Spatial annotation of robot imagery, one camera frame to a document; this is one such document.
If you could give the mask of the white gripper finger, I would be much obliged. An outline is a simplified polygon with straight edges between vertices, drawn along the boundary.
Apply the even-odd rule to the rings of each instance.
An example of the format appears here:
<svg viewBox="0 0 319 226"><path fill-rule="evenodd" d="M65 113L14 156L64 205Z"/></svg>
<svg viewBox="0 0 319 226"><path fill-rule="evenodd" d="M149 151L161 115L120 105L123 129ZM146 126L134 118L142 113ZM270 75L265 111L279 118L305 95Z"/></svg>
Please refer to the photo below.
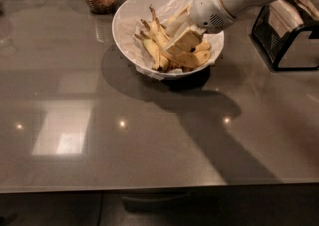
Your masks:
<svg viewBox="0 0 319 226"><path fill-rule="evenodd" d="M186 37L191 33L192 20L188 14L174 18L166 27L166 33L172 39Z"/></svg>

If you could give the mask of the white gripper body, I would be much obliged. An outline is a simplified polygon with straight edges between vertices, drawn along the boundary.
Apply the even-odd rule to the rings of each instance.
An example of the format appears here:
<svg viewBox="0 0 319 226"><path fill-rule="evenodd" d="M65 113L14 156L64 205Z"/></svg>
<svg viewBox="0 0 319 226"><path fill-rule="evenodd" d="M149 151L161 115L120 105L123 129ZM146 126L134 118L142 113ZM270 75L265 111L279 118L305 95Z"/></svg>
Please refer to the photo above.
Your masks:
<svg viewBox="0 0 319 226"><path fill-rule="evenodd" d="M230 27L236 20L225 7L223 0L193 0L189 16L197 26L214 34Z"/></svg>

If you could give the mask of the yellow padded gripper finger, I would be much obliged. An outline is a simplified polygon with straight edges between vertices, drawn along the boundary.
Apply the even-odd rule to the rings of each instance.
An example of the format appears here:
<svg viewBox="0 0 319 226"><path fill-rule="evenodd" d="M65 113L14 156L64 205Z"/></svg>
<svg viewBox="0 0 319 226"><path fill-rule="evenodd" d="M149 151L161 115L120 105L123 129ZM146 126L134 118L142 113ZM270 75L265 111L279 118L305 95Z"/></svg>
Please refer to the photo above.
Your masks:
<svg viewBox="0 0 319 226"><path fill-rule="evenodd" d="M169 40L164 50L172 55L178 55L181 52L190 52L193 48L202 42L204 28L196 25L180 27L175 35Z"/></svg>

